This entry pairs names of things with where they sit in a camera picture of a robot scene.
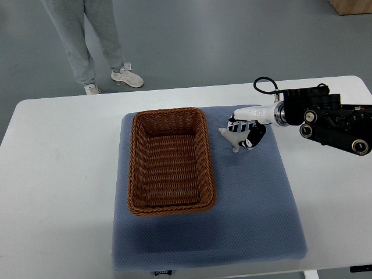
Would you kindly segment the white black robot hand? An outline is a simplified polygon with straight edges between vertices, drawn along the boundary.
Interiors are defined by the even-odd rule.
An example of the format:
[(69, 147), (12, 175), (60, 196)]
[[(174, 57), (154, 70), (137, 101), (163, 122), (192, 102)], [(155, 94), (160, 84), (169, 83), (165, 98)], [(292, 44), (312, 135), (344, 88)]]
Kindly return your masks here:
[(228, 120), (227, 129), (232, 132), (249, 130), (247, 139), (242, 144), (244, 148), (253, 149), (266, 133), (266, 125), (274, 124), (274, 105), (249, 106), (233, 111)]

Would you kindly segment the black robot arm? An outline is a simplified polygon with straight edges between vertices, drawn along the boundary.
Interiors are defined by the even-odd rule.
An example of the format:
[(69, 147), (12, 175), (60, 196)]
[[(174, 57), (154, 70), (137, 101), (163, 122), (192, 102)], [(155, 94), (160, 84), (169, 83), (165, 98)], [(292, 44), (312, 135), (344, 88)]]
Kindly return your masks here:
[(275, 124), (299, 126), (303, 138), (355, 155), (371, 152), (371, 105), (343, 105), (340, 94), (331, 94), (324, 83), (280, 90), (273, 79), (259, 77), (253, 87), (275, 95), (276, 101), (283, 94), (284, 100), (271, 113)]

